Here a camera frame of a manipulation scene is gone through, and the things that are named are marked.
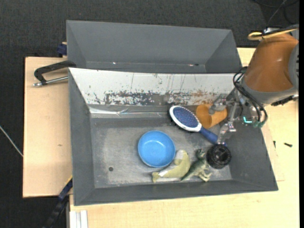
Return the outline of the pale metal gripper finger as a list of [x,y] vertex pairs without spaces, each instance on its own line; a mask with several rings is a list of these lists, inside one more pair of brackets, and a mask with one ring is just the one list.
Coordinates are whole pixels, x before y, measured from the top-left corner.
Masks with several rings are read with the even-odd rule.
[[226,109],[227,95],[219,95],[213,104],[209,107],[209,114],[213,115],[215,112],[220,112]]
[[226,144],[226,140],[236,133],[232,123],[225,123],[221,126],[218,134],[217,144]]

